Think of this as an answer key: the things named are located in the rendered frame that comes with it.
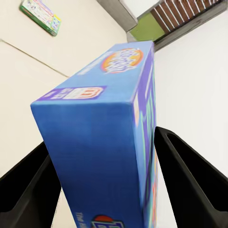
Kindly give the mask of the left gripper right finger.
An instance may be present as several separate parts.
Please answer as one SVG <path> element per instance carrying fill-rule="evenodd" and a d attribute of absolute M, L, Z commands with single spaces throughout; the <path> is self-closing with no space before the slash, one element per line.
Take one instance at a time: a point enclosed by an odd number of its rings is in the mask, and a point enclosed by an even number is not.
<path fill-rule="evenodd" d="M 177 227 L 228 228 L 228 178 L 171 130 L 154 146 Z"/>

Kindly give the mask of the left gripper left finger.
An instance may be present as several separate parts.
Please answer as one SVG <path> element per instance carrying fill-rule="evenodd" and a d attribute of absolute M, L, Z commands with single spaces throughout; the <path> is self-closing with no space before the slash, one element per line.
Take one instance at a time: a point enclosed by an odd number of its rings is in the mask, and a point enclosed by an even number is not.
<path fill-rule="evenodd" d="M 60 192 L 43 141 L 0 178 L 0 228 L 51 228 Z"/>

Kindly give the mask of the board game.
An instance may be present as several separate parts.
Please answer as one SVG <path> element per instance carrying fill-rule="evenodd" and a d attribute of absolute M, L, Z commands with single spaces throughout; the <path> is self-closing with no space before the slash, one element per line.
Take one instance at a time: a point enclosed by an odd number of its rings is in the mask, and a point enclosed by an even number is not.
<path fill-rule="evenodd" d="M 30 105 L 77 228 L 156 228 L 153 45 L 115 44 Z"/>
<path fill-rule="evenodd" d="M 23 0 L 19 9 L 50 32 L 54 37 L 58 34 L 61 19 L 45 6 L 42 0 Z"/>

